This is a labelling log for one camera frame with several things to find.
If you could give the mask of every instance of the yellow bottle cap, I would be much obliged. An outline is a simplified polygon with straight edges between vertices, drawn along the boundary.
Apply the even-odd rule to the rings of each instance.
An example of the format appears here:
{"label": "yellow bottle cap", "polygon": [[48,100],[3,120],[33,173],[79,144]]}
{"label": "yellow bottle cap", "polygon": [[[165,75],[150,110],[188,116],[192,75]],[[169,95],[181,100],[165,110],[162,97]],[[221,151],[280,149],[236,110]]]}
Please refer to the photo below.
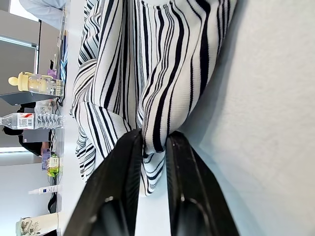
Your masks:
{"label": "yellow bottle cap", "polygon": [[9,84],[13,86],[18,86],[19,91],[28,91],[29,90],[29,76],[30,73],[23,73],[19,74],[19,77],[10,77]]}

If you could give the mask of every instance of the white shirt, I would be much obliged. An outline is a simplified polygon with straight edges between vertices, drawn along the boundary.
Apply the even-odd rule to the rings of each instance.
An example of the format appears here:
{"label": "white shirt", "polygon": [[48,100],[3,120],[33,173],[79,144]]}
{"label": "white shirt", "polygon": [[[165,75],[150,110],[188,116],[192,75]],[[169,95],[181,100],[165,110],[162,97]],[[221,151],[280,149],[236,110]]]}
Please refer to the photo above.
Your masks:
{"label": "white shirt", "polygon": [[26,11],[59,30],[65,3],[66,0],[20,0]]}

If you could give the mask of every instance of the white desk surface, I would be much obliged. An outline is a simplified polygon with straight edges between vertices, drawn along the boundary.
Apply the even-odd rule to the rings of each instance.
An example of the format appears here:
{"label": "white desk surface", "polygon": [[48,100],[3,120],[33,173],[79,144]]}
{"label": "white desk surface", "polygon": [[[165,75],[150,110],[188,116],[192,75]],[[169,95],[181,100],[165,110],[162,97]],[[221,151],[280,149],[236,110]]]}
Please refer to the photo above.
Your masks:
{"label": "white desk surface", "polygon": [[[183,129],[217,176],[242,236],[314,236],[315,73],[308,62],[315,61],[315,34],[309,35],[307,23],[314,22],[315,3],[238,2],[218,63],[220,78],[210,82]],[[68,19],[62,231],[84,187],[74,155],[77,127],[67,114],[83,5],[84,0],[73,0]],[[170,235],[165,175],[152,196],[139,200],[136,236],[148,235]]]}

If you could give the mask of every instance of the white pot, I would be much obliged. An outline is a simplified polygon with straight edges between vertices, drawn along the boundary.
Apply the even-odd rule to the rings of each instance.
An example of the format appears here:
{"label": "white pot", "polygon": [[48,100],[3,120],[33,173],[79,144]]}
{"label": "white pot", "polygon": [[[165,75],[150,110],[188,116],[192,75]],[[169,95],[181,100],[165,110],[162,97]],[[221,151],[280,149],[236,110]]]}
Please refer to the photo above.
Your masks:
{"label": "white pot", "polygon": [[41,236],[58,228],[58,213],[21,218],[16,223],[17,236]]}

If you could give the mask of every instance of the white tube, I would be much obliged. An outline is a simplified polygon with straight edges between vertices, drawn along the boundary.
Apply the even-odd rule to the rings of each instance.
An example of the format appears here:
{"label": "white tube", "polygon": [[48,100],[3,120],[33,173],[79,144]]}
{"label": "white tube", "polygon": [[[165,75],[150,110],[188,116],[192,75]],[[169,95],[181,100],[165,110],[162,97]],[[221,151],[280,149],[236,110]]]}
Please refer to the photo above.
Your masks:
{"label": "white tube", "polygon": [[56,193],[60,190],[60,185],[52,185],[29,191],[29,194]]}

